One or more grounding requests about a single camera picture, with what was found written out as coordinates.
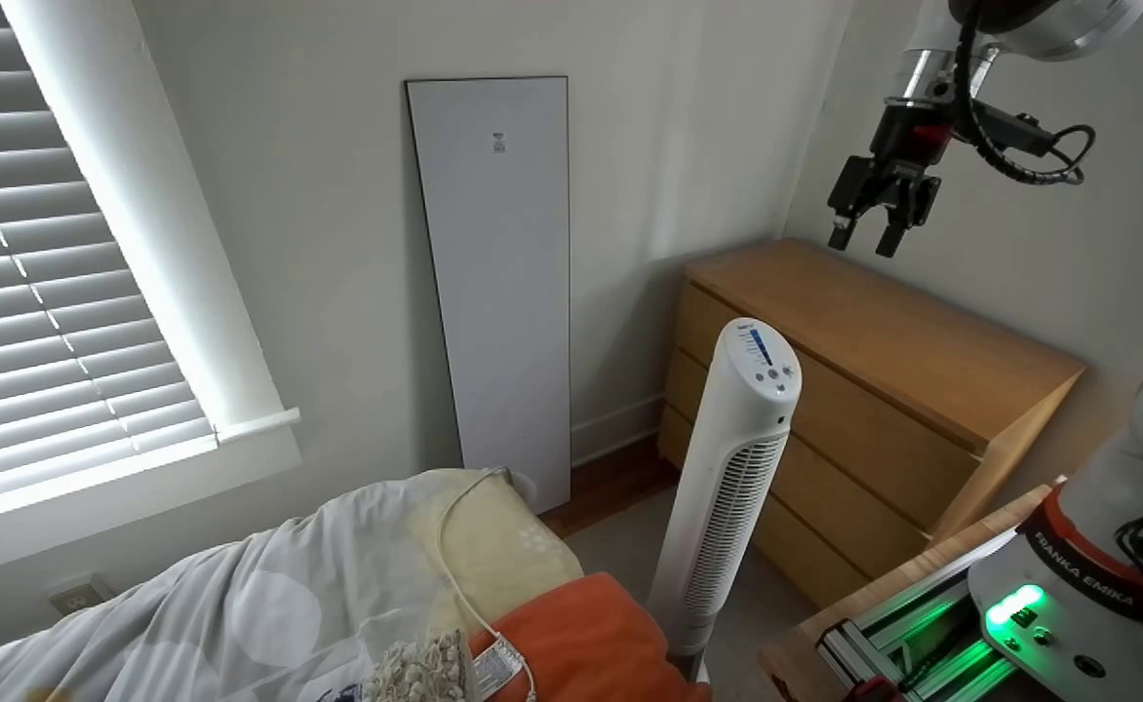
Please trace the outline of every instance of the window blinds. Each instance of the window blinds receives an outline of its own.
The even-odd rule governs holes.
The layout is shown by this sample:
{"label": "window blinds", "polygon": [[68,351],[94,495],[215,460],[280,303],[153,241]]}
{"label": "window blinds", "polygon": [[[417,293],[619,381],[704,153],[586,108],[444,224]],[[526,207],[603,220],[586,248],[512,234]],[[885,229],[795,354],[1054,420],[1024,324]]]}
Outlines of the window blinds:
{"label": "window blinds", "polygon": [[0,17],[0,493],[215,445]]}

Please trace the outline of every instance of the robotic arm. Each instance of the robotic arm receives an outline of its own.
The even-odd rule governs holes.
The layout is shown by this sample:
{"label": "robotic arm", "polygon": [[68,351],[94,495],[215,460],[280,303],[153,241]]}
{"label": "robotic arm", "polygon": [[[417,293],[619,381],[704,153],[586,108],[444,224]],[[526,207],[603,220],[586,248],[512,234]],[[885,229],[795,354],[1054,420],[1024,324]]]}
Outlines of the robotic arm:
{"label": "robotic arm", "polygon": [[[1143,0],[926,0],[907,74],[885,103],[870,156],[851,156],[831,207],[841,228],[835,248],[851,246],[855,224],[870,207],[885,207],[891,228],[878,241],[895,259],[909,228],[928,220],[939,179],[928,166],[948,142],[971,143],[997,172],[1017,185],[1080,185],[1080,160],[1095,133],[1069,125],[1046,133],[1025,113],[1002,113],[981,103],[998,55],[1025,55],[1042,61],[1080,59],[1143,17]],[[1056,160],[1033,172],[1006,156],[1006,147]]]}

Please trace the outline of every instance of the window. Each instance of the window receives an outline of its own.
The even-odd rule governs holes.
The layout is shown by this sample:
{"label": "window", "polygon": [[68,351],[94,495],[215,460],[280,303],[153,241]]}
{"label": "window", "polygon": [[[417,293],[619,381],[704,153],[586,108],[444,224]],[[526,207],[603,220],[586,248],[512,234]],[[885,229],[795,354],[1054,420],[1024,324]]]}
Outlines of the window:
{"label": "window", "polygon": [[[0,516],[289,420],[134,9],[3,0]],[[268,475],[255,465],[222,456],[134,516]]]}
{"label": "window", "polygon": [[0,493],[215,447],[0,17]]}

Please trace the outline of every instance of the bed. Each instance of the bed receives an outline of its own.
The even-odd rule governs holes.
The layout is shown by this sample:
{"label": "bed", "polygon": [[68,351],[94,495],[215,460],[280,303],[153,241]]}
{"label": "bed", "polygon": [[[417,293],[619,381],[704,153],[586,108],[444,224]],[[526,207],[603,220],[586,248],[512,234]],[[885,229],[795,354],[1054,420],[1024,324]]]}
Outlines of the bed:
{"label": "bed", "polygon": [[704,698],[640,605],[475,469],[358,489],[3,642],[0,698],[479,698],[467,657],[497,636],[530,663],[499,698]]}

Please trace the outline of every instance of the electronic device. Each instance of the electronic device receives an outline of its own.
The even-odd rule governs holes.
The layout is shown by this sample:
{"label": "electronic device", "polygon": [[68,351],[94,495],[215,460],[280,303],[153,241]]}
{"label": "electronic device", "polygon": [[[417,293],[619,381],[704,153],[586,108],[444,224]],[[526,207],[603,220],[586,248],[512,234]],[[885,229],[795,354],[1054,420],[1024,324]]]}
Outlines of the electronic device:
{"label": "electronic device", "polygon": [[1143,698],[1143,385],[1128,424],[968,569],[985,636],[1062,698]]}
{"label": "electronic device", "polygon": [[1039,118],[1002,113],[977,92],[998,55],[1039,61],[1080,59],[1143,17],[1143,0],[926,0],[898,88],[885,98],[876,156],[851,156],[831,190],[841,215],[831,246],[847,248],[855,224],[885,207],[878,255],[891,259],[909,228],[932,212],[939,179],[928,166],[948,142],[971,143],[1017,185],[1080,185],[1092,125],[1042,129]]}
{"label": "electronic device", "polygon": [[998,646],[985,640],[981,607],[968,594],[968,569],[998,555],[998,533],[948,562],[898,597],[825,631],[821,657],[847,692],[885,692],[882,698],[955,698],[955,702],[1046,702],[1046,688],[1025,680]]}
{"label": "electronic device", "polygon": [[708,683],[704,651],[757,529],[800,391],[804,372],[785,334],[747,315],[724,329],[649,597],[688,680]]}

